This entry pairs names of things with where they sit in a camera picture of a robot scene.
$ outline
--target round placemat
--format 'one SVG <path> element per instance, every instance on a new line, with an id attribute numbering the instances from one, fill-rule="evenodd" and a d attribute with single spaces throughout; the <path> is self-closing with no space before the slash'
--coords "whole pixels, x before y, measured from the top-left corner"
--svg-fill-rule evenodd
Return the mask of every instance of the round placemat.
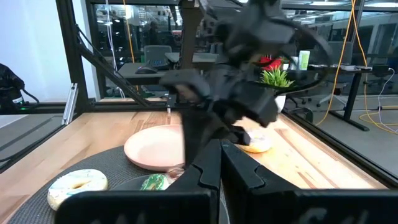
<path id="1" fill-rule="evenodd" d="M 53 224 L 55 211 L 53 211 L 47 203 L 47 191 L 58 178 L 69 172 L 80 169 L 96 169 L 104 173 L 108 178 L 109 189 L 133 178 L 156 173 L 140 168 L 130 162 L 124 154 L 123 146 L 95 154 L 94 156 L 83 159 L 75 165 L 72 165 L 54 177 L 50 182 L 46 183 L 18 209 L 9 220 L 8 224 Z"/>

